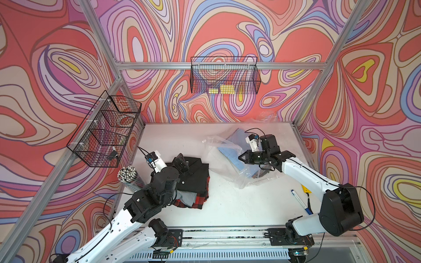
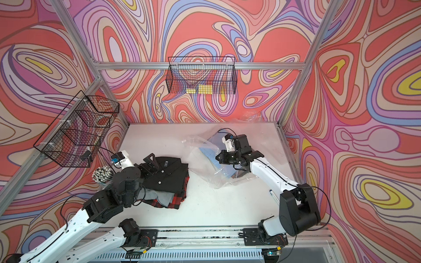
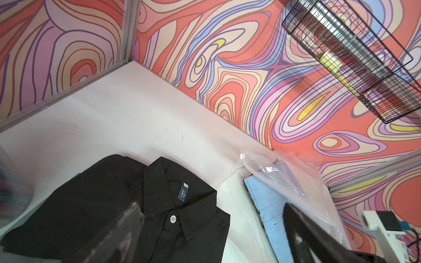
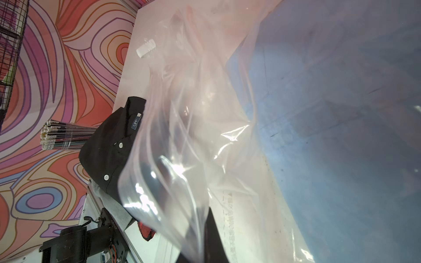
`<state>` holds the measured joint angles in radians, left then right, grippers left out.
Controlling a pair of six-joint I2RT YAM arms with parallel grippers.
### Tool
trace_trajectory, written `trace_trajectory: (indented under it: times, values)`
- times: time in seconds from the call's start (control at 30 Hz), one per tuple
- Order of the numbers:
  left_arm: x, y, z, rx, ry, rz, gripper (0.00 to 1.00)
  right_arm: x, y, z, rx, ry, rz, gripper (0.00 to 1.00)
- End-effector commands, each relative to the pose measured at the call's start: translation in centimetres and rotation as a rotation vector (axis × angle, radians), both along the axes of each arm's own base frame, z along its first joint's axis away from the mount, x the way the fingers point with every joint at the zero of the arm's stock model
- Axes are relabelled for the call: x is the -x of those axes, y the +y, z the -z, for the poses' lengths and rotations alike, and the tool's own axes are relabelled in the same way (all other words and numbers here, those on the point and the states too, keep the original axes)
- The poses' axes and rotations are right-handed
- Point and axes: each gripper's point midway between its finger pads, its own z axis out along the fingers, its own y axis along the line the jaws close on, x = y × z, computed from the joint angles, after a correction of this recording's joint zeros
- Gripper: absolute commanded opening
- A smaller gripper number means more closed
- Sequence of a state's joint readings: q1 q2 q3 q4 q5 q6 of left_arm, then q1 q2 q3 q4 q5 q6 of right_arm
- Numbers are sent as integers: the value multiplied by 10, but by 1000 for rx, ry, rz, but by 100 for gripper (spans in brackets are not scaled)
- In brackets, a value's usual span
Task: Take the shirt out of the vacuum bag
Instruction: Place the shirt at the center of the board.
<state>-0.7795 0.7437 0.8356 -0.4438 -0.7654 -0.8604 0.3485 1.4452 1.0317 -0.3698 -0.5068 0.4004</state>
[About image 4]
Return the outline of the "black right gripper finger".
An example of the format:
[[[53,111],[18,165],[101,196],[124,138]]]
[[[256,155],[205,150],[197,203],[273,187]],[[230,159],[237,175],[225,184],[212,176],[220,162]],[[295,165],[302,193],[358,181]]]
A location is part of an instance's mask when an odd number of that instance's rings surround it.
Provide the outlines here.
[[[199,263],[229,263],[224,250],[212,209],[209,209],[204,230],[203,253]]]

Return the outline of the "grey shirt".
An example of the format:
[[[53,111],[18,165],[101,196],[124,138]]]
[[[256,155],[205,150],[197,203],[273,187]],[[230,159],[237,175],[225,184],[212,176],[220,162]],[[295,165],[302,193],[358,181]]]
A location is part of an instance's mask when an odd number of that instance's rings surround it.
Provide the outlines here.
[[[133,218],[123,208],[123,206],[106,192],[104,192],[98,184],[91,180],[89,187],[92,189],[93,193],[102,201],[103,206],[109,211],[111,216],[115,219],[117,225],[122,230],[126,230],[131,225],[131,223],[133,223]]]

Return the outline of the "clear plastic vacuum bag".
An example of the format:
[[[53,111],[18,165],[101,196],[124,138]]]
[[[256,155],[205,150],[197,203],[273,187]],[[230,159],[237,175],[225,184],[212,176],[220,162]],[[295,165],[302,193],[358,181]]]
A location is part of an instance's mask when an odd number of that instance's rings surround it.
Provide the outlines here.
[[[197,263],[210,208],[233,263],[420,262],[420,1],[154,1],[129,96],[118,188],[154,262]]]

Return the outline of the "red black plaid shirt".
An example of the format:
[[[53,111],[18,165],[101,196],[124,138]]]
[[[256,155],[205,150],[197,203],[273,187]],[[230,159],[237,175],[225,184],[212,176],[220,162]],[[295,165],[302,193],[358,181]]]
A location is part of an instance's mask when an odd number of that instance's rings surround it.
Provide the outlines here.
[[[141,221],[138,221],[138,228],[139,228],[142,238],[146,240],[147,242],[149,242],[156,233],[153,229],[144,225]]]

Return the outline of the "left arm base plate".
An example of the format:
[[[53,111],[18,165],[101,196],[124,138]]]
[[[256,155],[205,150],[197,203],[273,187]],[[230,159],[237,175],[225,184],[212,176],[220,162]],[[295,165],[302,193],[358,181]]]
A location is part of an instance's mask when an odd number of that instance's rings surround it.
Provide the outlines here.
[[[42,244],[43,263],[136,263],[123,232],[105,208],[100,217],[63,229],[60,235]]]

